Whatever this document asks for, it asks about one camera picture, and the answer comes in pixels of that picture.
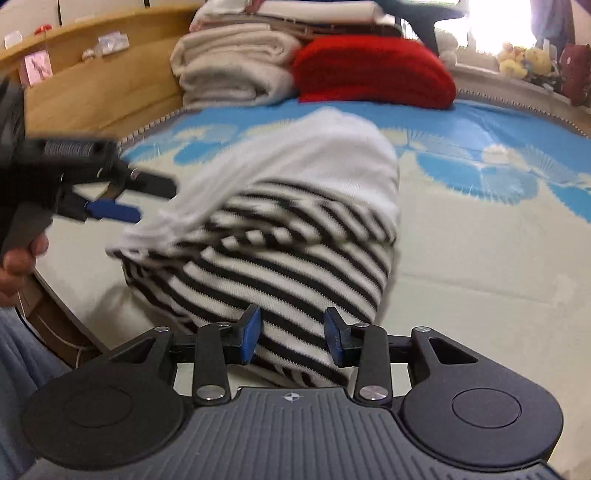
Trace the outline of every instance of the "folded blanket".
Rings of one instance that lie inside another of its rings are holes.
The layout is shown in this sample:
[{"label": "folded blanket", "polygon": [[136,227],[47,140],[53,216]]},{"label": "folded blanket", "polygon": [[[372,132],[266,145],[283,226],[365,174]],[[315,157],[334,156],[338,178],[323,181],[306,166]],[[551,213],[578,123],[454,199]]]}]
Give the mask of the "folded blanket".
[{"label": "folded blanket", "polygon": [[180,76],[191,61],[202,55],[227,53],[273,65],[288,65],[300,48],[297,39],[272,31],[264,23],[227,25],[182,37],[170,56],[170,66],[173,73]]},{"label": "folded blanket", "polygon": [[302,102],[369,100],[449,108],[453,77],[418,41],[341,35],[314,40],[292,68]]},{"label": "folded blanket", "polygon": [[399,25],[368,25],[368,24],[339,24],[339,25],[310,25],[304,22],[281,20],[273,17],[260,17],[247,14],[208,15],[200,20],[199,30],[222,27],[224,25],[252,24],[264,22],[272,30],[285,32],[306,43],[325,35],[379,35],[381,37],[402,37]]},{"label": "folded blanket", "polygon": [[179,84],[183,105],[190,109],[272,105],[294,93],[286,69],[238,54],[196,58],[182,69]]},{"label": "folded blanket", "polygon": [[[197,10],[189,31],[197,31],[200,20],[208,15],[241,14],[252,3],[250,0],[209,0]],[[394,17],[385,15],[376,2],[368,0],[345,2],[273,0],[260,2],[256,14],[309,24],[395,24]]]}]

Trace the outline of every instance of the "human hand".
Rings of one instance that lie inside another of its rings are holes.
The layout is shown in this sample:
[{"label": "human hand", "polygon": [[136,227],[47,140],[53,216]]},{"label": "human hand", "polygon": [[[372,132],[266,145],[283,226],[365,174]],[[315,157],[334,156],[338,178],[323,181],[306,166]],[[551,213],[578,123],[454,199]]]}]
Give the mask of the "human hand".
[{"label": "human hand", "polygon": [[28,249],[15,248],[6,252],[0,268],[0,307],[14,305],[12,297],[25,285],[25,279],[35,267],[35,258],[49,247],[47,235],[42,233],[31,242]]}]

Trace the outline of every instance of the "white cloth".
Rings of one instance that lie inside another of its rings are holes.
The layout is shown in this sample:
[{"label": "white cloth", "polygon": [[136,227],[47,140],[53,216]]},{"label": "white cloth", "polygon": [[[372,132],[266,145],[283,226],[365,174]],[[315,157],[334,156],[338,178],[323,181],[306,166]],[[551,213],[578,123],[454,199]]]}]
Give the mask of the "white cloth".
[{"label": "white cloth", "polygon": [[[209,0],[193,18],[189,31],[199,29],[200,19],[208,15],[243,13],[248,0]],[[269,0],[256,13],[264,17],[309,24],[391,24],[392,18],[373,1],[306,2],[299,0]]]},{"label": "white cloth", "polygon": [[266,24],[239,24],[190,33],[176,44],[170,67],[185,108],[255,106],[294,93],[291,63],[300,42]]},{"label": "white cloth", "polygon": [[183,106],[272,105],[294,93],[286,69],[236,54],[204,55],[193,60],[180,76]]},{"label": "white cloth", "polygon": [[187,65],[205,54],[240,54],[273,65],[288,65],[301,48],[300,42],[264,23],[210,28],[182,37],[171,56],[173,73],[180,76]]},{"label": "white cloth", "polygon": [[327,189],[399,221],[398,160],[368,120],[321,108],[285,129],[250,138],[220,153],[182,184],[155,216],[125,228],[110,249],[166,249],[198,227],[232,195],[265,179]]}]

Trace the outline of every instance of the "cable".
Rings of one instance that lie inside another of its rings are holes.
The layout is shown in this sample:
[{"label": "cable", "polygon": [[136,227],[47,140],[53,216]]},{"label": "cable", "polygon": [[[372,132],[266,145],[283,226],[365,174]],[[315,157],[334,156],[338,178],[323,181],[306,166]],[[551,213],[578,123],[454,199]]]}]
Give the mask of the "cable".
[{"label": "cable", "polygon": [[64,360],[61,355],[59,355],[53,348],[51,348],[49,345],[47,345],[42,338],[40,338],[34,331],[33,329],[29,326],[28,322],[24,319],[24,317],[21,315],[21,312],[18,309],[14,309],[14,311],[17,313],[17,316],[19,318],[19,320],[21,321],[21,323],[25,326],[25,328],[27,330],[29,330],[29,333],[31,335],[33,335],[33,337],[35,337],[35,339],[37,340],[37,342],[39,342],[40,344],[43,345],[43,347],[45,347],[50,353],[53,353],[53,355],[58,358],[59,360],[61,360],[62,362],[64,362],[64,364],[66,365],[70,365],[66,360]]},{"label": "cable", "polygon": [[22,316],[23,317],[27,317],[27,315],[25,315],[25,307],[22,305],[21,293],[19,291],[17,292],[17,297],[18,297],[18,302],[21,304],[21,313],[22,313]]},{"label": "cable", "polygon": [[51,327],[45,323],[45,321],[41,318],[41,316],[39,314],[35,314],[35,316],[39,319],[39,321],[45,326],[45,328],[47,330],[49,330],[49,333],[52,334],[56,339],[58,339],[61,343],[63,343],[66,346],[69,346],[70,348],[75,348],[76,350],[83,350],[83,351],[87,351],[87,350],[94,350],[96,349],[95,346],[84,346],[84,345],[75,345],[74,343],[70,343],[67,340],[64,340],[62,337],[60,337],[56,332],[54,332]]},{"label": "cable", "polygon": [[80,366],[80,358],[82,357],[82,352],[84,351],[84,344],[78,350],[78,355],[76,355],[76,366],[74,368],[78,368]]}]

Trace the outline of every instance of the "black and white striped fabric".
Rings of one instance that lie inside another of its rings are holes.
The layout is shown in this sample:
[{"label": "black and white striped fabric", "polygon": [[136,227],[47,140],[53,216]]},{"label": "black and white striped fabric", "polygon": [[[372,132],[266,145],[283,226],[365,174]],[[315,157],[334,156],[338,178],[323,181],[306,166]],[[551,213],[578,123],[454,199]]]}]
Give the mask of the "black and white striped fabric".
[{"label": "black and white striped fabric", "polygon": [[125,278],[152,306],[195,331],[264,312],[250,366],[279,385],[346,385],[332,362],[324,310],[373,322],[391,270],[391,220],[338,194],[262,181],[232,196],[209,219],[161,251],[116,249]]}]

